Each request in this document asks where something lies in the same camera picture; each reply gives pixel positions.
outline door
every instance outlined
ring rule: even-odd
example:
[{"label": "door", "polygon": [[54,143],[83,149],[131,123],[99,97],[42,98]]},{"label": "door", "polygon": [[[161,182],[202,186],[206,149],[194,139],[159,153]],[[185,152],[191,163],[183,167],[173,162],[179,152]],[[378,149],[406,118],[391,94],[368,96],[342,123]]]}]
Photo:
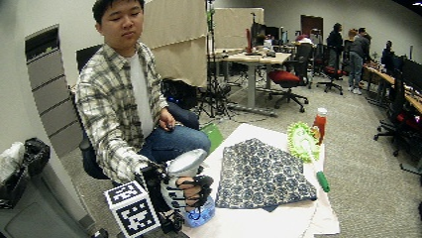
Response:
[{"label": "door", "polygon": [[324,20],[322,17],[300,15],[302,34],[307,35],[314,44],[323,43]]}]

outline jeans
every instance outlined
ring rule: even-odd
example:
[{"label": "jeans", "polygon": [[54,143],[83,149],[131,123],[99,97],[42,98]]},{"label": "jeans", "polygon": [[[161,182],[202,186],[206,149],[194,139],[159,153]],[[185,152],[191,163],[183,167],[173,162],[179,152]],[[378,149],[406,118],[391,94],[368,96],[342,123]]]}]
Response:
[{"label": "jeans", "polygon": [[211,141],[202,131],[177,125],[171,132],[157,127],[145,138],[138,154],[150,161],[162,163],[175,159],[183,152],[194,149],[210,151]]},{"label": "jeans", "polygon": [[358,88],[360,69],[363,66],[363,59],[355,52],[350,52],[351,73],[348,75],[348,86]]},{"label": "jeans", "polygon": [[199,118],[198,115],[181,108],[175,103],[167,102],[169,103],[169,112],[173,115],[174,119],[179,121],[185,126],[199,130]]},{"label": "jeans", "polygon": [[339,69],[338,52],[334,49],[330,49],[328,66],[331,66],[335,69]]}]

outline white t-shirt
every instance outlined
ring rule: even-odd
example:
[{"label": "white t-shirt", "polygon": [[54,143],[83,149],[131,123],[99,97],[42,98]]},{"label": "white t-shirt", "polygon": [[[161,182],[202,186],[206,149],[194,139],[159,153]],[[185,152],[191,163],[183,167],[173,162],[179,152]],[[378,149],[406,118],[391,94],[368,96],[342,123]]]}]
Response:
[{"label": "white t-shirt", "polygon": [[130,61],[130,80],[134,92],[134,101],[137,104],[138,117],[141,121],[141,128],[143,137],[147,137],[154,129],[153,116],[149,108],[149,94],[146,90],[145,75],[142,71],[141,62],[137,53]]}]

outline green object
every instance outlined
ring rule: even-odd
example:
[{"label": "green object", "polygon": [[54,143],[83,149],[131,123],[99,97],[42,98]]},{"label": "green object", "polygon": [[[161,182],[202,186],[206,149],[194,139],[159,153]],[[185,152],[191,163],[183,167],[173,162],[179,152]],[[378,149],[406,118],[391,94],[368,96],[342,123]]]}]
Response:
[{"label": "green object", "polygon": [[324,176],[323,172],[316,172],[316,179],[318,179],[318,182],[319,182],[322,190],[324,192],[328,192],[330,191],[330,186],[328,186],[328,182],[327,182],[327,179],[326,179],[326,176]]},{"label": "green object", "polygon": [[303,122],[292,123],[287,128],[287,145],[292,156],[304,163],[310,163],[312,158],[319,157],[318,140],[314,137],[311,128]]},{"label": "green object", "polygon": [[218,145],[222,142],[222,135],[221,132],[218,130],[218,128],[215,127],[214,123],[209,123],[202,129],[201,131],[203,133],[207,134],[209,139],[210,139],[210,153],[213,152],[213,150],[218,147]]}]

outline person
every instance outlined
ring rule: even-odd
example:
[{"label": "person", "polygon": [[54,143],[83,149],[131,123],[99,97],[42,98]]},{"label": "person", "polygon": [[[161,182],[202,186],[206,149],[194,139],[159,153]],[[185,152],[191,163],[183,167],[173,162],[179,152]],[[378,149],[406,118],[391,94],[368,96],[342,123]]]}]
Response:
[{"label": "person", "polygon": [[354,41],[354,37],[356,35],[356,29],[355,28],[351,28],[348,29],[348,32],[347,32],[347,37],[348,37],[348,41]]},{"label": "person", "polygon": [[308,44],[314,44],[312,43],[312,40],[308,38],[307,35],[299,35],[296,38],[295,38],[295,42],[296,43],[308,43]]},{"label": "person", "polygon": [[384,49],[382,50],[380,63],[383,64],[384,72],[388,75],[392,75],[394,71],[394,62],[392,58],[395,56],[394,51],[391,50],[392,43],[391,41],[386,41]]},{"label": "person", "polygon": [[339,68],[339,55],[343,51],[342,29],[342,24],[335,23],[327,37],[327,47],[330,48],[328,66],[332,68]]},{"label": "person", "polygon": [[[211,142],[203,132],[177,125],[169,112],[154,56],[138,42],[143,0],[95,0],[91,13],[103,44],[79,72],[74,101],[97,163],[114,182],[126,183],[183,152],[209,152]],[[181,177],[170,184],[182,191],[186,211],[201,197],[194,180]]]},{"label": "person", "polygon": [[364,33],[360,37],[354,39],[350,48],[351,72],[348,75],[348,91],[356,95],[360,95],[358,84],[360,80],[362,66],[364,62],[370,61],[368,45],[370,35]]}]

